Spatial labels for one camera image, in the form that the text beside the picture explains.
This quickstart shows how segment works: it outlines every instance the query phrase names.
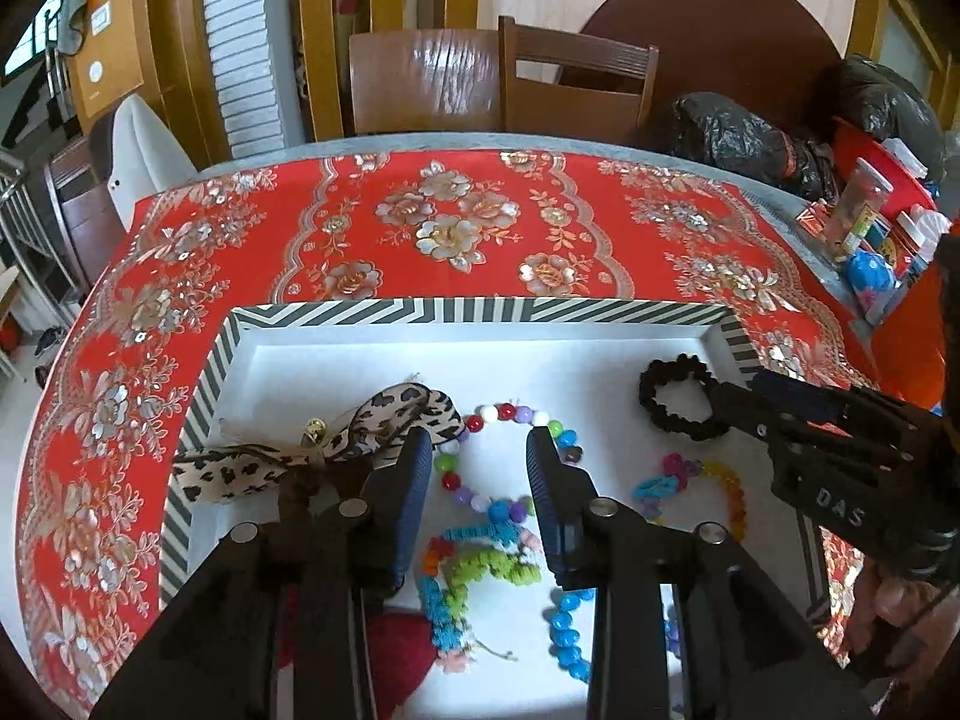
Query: tray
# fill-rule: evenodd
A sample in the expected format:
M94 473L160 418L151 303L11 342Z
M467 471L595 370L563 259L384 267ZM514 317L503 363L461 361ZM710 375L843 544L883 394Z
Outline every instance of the tray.
M773 471L764 445L737 431L696 445L659 432L637 405L640 372L651 360L682 352L699 355L721 381L745 384L760 369L733 312L713 304L405 298L237 308L200 375L181 449L238 439L297 442L309 418L333 418L411 376L445 391L461 413L505 400L525 403L575 429L598 493L628 505L635 485L659 473L661 458L670 452L733 467L748 511L744 546L811 624L822 625L829 594L820 533L771 495ZM688 385L662 388L661 400L690 418L709 412L706 399ZM529 493L525 434L518 425L496 424L472 437L458 469L464 484L494 497ZM228 505L191 505L171 478L160 540L161 604L169 603L232 525L276 518L275 493ZM693 480L664 506L672 527L690 530L707 519L727 518L719 485L706 478ZM431 479L415 560L431 536L476 522L474 512L458 508L439 480ZM493 650L514 651L520 664L482 656L464 675L434 668L406 704L405 717L582 717L587 687L560 672L547 653L544 613L553 587L545 568L544 581L534 586L491 579L472 586L470 619L477 637ZM407 581L394 603L418 610L415 583ZM580 610L575 616L589 652L592 615ZM672 656L671 673L679 673Z

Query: red tablecloth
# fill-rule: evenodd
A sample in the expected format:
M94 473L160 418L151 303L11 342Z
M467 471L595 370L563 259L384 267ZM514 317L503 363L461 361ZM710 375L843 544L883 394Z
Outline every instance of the red tablecloth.
M863 381L845 357L844 309L736 187L691 173L544 152L338 157L167 191L139 204L133 230L54 366L17 503L37 677L71 713L92 706L157 615L170 457L233 306L493 293L718 302L774 370ZM856 556L835 539L827 552L837 645Z

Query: black and white striped edge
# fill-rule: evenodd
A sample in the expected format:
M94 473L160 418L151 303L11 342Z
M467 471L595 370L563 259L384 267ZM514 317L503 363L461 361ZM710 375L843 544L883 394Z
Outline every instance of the black and white striped edge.
M244 330L258 327L311 327L322 324L424 324L429 322L630 322L644 324L719 324L744 378L761 369L750 338L733 310L713 303L591 298L396 298L280 303L235 308L213 341L194 389L179 436L179 450L202 449ZM827 565L819 529L798 516L800 541L808 560L808 619L829 617ZM160 528L160 609L186 581L190 509L173 474Z

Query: gray cloth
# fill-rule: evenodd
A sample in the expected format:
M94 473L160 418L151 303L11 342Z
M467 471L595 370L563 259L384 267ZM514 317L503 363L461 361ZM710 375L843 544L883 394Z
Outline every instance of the gray cloth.
M56 14L56 50L73 56L83 45L86 31L86 0L61 0Z

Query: white bead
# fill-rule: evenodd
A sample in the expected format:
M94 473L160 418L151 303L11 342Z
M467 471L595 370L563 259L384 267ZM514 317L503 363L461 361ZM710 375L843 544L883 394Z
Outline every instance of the white bead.
M485 422L496 422L499 418L499 412L496 406L481 406L477 409L477 416Z
M491 501L490 495L481 495L480 493L477 493L477 495L474 495L473 498L470 498L470 508L479 514L486 514L486 511L490 508L490 504L492 502L493 501Z

